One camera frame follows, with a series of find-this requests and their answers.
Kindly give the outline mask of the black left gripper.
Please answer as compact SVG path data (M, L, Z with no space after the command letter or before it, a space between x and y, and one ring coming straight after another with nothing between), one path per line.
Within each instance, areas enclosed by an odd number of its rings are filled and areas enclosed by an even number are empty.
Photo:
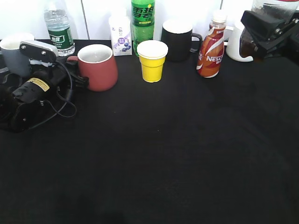
M40 101L59 98L64 102L70 101L74 88L88 88L89 78L74 73L74 66L65 57L58 58L52 63L41 60L30 60L31 76L29 83L37 93L35 98Z

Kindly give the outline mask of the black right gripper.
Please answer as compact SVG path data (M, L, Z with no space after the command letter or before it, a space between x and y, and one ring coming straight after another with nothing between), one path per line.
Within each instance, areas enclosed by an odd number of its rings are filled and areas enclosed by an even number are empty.
M287 24L283 19L244 11L240 56L253 58L299 57L299 12Z

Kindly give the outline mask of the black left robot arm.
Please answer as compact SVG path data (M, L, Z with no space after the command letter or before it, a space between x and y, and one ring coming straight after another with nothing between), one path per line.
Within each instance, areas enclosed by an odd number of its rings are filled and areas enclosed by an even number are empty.
M89 85L89 79L79 72L78 62L57 60L48 67L32 65L31 71L28 78L10 73L0 79L1 130L20 133L57 115L67 119L76 115L73 94Z

